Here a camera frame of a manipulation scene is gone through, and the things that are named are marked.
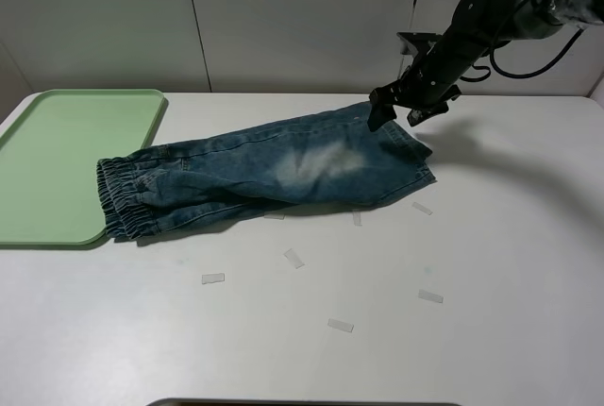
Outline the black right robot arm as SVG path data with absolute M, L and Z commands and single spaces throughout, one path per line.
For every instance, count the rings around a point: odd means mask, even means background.
M 401 32 L 401 52 L 412 58 L 402 76 L 371 91 L 370 131 L 375 132 L 396 117 L 398 107 L 408 110 L 407 121 L 416 127 L 444 114 L 449 102 L 461 95 L 458 82 L 467 81 L 466 72 L 481 58 L 481 80 L 498 73 L 524 80 L 552 69 L 570 50 L 567 43 L 548 64 L 532 73 L 512 73 L 495 60 L 495 51 L 514 41 L 542 40 L 566 25 L 577 32 L 576 42 L 589 25 L 602 25 L 603 0 L 461 0 L 448 29 L 442 34 Z

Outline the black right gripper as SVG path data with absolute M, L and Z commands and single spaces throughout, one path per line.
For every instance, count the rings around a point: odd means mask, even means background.
M 444 96 L 486 51 L 486 41 L 456 30 L 447 30 L 441 36 L 428 53 L 413 60 L 400 80 L 370 92 L 370 131 L 394 120 L 394 107 L 411 109 L 407 115 L 410 126 L 448 112 Z

